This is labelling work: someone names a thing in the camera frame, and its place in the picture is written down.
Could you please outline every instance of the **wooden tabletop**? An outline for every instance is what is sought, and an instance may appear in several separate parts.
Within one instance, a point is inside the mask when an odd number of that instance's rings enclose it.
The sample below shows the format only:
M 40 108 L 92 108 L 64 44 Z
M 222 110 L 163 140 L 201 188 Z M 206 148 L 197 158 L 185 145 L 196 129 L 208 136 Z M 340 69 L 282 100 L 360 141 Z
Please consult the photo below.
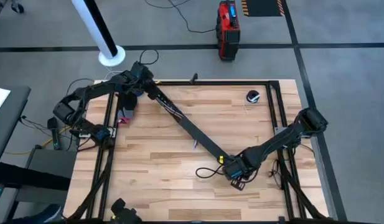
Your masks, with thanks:
M 301 109 L 297 86 L 294 80 L 279 80 L 279 83 L 287 120 L 292 123 Z M 228 154 L 238 154 L 248 146 L 262 144 L 273 137 L 264 86 L 160 86 L 160 89 Z M 261 98 L 256 104 L 243 106 L 249 90 L 259 91 Z M 88 120 L 103 123 L 107 99 L 106 95 L 91 100 Z M 309 140 L 302 143 L 311 147 Z M 239 191 L 221 175 L 198 178 L 197 168 L 216 169 L 218 163 L 202 146 L 194 149 L 193 145 L 194 140 L 156 101 L 146 95 L 139 97 L 131 124 L 120 125 L 118 129 L 105 220 L 112 215 L 111 205 L 120 197 L 128 208 L 135 208 L 144 221 L 275 221 L 279 216 L 287 217 L 284 193 L 274 178 L 269 177 L 276 153 L 262 163 L 257 178 Z M 89 192 L 96 155 L 97 149 L 78 153 L 65 216 L 71 215 Z M 303 191 L 320 212 L 328 215 L 314 154 L 299 146 L 295 157 Z M 94 217 L 100 192 L 96 198 Z M 293 202 L 297 215 L 294 194 Z

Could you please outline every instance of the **red power tool battery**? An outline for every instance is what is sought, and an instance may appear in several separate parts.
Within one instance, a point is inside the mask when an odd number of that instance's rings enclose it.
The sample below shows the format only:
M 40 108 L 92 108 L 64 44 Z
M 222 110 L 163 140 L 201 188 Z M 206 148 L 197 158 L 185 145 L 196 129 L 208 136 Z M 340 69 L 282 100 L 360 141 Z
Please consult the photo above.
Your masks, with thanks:
M 215 29 L 217 31 L 219 57 L 221 60 L 234 60 L 240 41 L 240 26 L 234 1 L 220 2 Z

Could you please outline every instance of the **gray floor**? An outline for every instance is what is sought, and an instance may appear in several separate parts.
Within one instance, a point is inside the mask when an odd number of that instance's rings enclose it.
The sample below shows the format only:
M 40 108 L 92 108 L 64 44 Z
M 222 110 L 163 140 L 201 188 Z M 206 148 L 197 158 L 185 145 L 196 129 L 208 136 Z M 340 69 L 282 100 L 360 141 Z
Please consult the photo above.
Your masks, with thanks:
M 172 9 L 155 9 L 144 1 L 96 0 L 117 44 L 213 44 L 212 34 L 191 34 Z M 150 0 L 166 6 L 165 0 Z M 218 1 L 192 0 L 180 7 L 192 29 L 213 28 Z M 24 15 L 0 15 L 0 47 L 94 45 L 70 1 L 23 1 Z M 239 14 L 240 2 L 237 2 Z M 384 42 L 384 1 L 288 1 L 300 43 Z M 240 16 L 243 43 L 290 43 L 283 17 Z M 107 70 L 98 52 L 0 53 L 0 85 L 29 85 L 24 114 L 38 123 L 52 116 L 55 102 L 77 78 L 103 78 Z M 216 50 L 162 50 L 150 66 L 157 78 L 292 78 L 307 106 L 292 49 L 240 50 L 232 63 Z M 140 51 L 127 51 L 129 69 Z M 327 145 L 349 220 L 384 223 L 384 49 L 302 50 L 318 108 L 329 120 Z M 154 58 L 147 53 L 146 60 Z M 46 136 L 18 125 L 7 151 L 28 151 Z M 23 166 L 27 156 L 4 155 L 2 161 Z M 0 218 L 12 193 L 0 202 Z M 17 216 L 42 205 L 22 205 Z

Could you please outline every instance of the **black mat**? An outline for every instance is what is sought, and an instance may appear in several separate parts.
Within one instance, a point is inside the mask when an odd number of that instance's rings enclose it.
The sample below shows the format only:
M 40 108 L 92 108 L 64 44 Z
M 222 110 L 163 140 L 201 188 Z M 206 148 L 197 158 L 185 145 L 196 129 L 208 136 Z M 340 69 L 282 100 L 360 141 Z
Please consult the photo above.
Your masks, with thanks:
M 248 17 L 284 16 L 280 0 L 241 0 L 241 6 Z

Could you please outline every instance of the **white pole base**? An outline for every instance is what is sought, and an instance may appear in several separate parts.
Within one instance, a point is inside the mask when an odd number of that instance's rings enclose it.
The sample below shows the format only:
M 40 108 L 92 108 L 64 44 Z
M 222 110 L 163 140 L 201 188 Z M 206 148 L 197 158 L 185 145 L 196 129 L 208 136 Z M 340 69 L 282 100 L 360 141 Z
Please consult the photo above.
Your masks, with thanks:
M 106 58 L 102 52 L 99 53 L 98 60 L 99 62 L 106 67 L 114 67 L 121 64 L 125 59 L 125 50 L 124 48 L 116 45 L 117 54 L 111 59 Z

